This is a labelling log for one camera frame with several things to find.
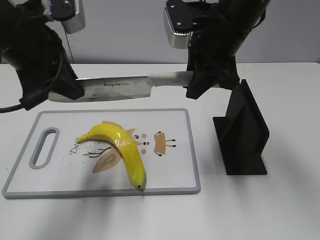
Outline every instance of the black cable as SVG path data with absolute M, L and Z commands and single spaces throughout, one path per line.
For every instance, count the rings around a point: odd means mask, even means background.
M 53 77 L 52 81 L 50 82 L 49 86 L 46 88 L 46 90 L 45 90 L 46 92 L 49 92 L 55 86 L 55 84 L 61 74 L 61 70 L 62 70 L 62 66 L 63 66 L 63 58 L 64 58 L 64 54 L 61 51 L 58 70 L 56 71 L 56 74 Z M 17 110 L 20 110 L 23 108 L 24 108 L 24 106 L 21 103 L 18 105 L 15 105 L 15 106 L 0 108 L 0 114 L 14 112 L 14 111 L 17 111 Z
M 15 106 L 9 106 L 9 107 L 4 107 L 4 108 L 0 108 L 0 114 L 4 114 L 4 113 L 10 113 L 10 112 L 14 112 L 20 109 L 23 109 L 24 106 L 22 106 L 22 104 L 18 104 Z
M 58 78 L 60 77 L 63 63 L 64 63 L 64 54 L 63 54 L 63 51 L 61 51 L 60 61 L 59 61 L 59 68 L 56 71 L 56 74 L 55 74 L 54 78 L 52 79 L 52 81 L 50 82 L 49 86 L 46 88 L 46 92 L 49 92 L 55 86 Z

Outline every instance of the yellow banana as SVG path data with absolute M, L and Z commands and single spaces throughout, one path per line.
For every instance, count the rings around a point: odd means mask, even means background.
M 122 128 L 112 124 L 98 124 L 76 139 L 78 143 L 88 140 L 103 140 L 114 145 L 122 155 L 129 178 L 136 188 L 140 188 L 145 180 L 145 168 L 137 145 Z

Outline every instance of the white cutting board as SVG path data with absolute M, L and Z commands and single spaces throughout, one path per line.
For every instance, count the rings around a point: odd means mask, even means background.
M 113 154 L 112 149 L 107 149 L 98 156 L 103 149 L 110 147 L 108 142 L 76 144 L 77 137 L 103 121 L 118 124 L 124 130 L 135 129 L 131 130 L 131 136 L 137 142 L 146 173 L 143 190 L 135 189 L 131 184 L 122 159 L 107 170 L 94 172 L 100 157 Z M 59 130 L 52 155 L 47 165 L 33 169 L 30 159 L 41 134 L 48 128 Z M 165 140 L 175 141 L 164 142 L 163 137 L 154 136 L 156 133 L 164 133 Z M 41 153 L 37 163 L 44 163 L 47 156 Z M 179 108 L 41 112 L 2 194 L 6 198 L 61 198 L 194 194 L 199 191 L 189 115 L 186 109 Z

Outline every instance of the knife blade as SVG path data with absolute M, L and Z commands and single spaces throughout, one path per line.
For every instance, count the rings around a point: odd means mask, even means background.
M 152 87 L 187 87 L 192 76 L 192 71 L 176 71 L 146 76 L 77 79 L 77 83 L 84 89 L 84 96 L 72 100 L 49 92 L 49 100 L 59 103 L 83 103 L 147 98 L 151 95 Z

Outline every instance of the white table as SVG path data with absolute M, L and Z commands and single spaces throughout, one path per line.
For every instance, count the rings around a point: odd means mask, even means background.
M 183 71 L 184 64 L 73 66 L 81 78 Z M 186 108 L 201 192 L 195 195 L 19 199 L 0 196 L 0 239 L 10 240 L 318 240 L 320 239 L 320 65 L 239 64 L 270 131 L 266 176 L 227 176 L 213 116 L 224 116 L 230 92 L 198 100 L 182 87 L 150 98 L 96 103 L 45 102 L 0 115 L 2 188 L 36 115 L 43 110 Z M 1 107 L 18 103 L 15 71 L 0 65 Z

